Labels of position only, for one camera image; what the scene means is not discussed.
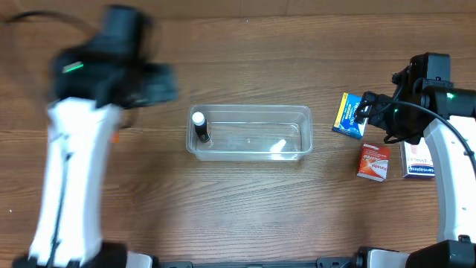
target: small black bottle with white cap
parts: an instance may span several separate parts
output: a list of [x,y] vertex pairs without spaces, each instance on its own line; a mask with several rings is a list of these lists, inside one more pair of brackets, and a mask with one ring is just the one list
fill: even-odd
[[207,119],[201,112],[195,112],[192,115],[192,122],[195,126],[196,135],[199,137],[201,142],[210,141],[210,135],[208,134],[207,129]]

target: white bottle cap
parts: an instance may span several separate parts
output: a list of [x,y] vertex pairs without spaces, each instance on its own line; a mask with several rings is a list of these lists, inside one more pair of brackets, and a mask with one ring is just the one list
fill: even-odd
[[205,116],[201,112],[195,112],[192,115],[192,122],[200,127],[205,122]]

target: box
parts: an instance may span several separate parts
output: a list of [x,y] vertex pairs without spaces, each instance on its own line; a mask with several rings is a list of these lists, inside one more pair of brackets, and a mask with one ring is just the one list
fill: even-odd
[[364,136],[367,119],[365,118],[363,124],[357,124],[355,117],[361,99],[359,96],[344,93],[332,130],[359,139]]
[[390,149],[372,144],[363,144],[357,176],[382,182],[387,179],[389,158]]
[[402,157],[402,174],[404,178],[434,178],[433,161],[424,138],[420,140],[418,145],[400,142],[400,155]]
[[[192,115],[201,112],[210,141],[201,142]],[[298,161],[312,152],[306,106],[196,105],[188,115],[187,150],[202,161]]]

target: white box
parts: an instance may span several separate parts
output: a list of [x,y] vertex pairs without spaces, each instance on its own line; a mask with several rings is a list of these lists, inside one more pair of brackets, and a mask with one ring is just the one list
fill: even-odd
[[433,161],[424,138],[421,139],[418,145],[400,142],[400,154],[404,178],[434,178]]

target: red and white box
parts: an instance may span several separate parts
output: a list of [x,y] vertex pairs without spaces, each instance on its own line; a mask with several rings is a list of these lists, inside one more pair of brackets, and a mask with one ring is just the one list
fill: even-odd
[[362,145],[357,176],[382,182],[387,179],[390,149],[372,144]]

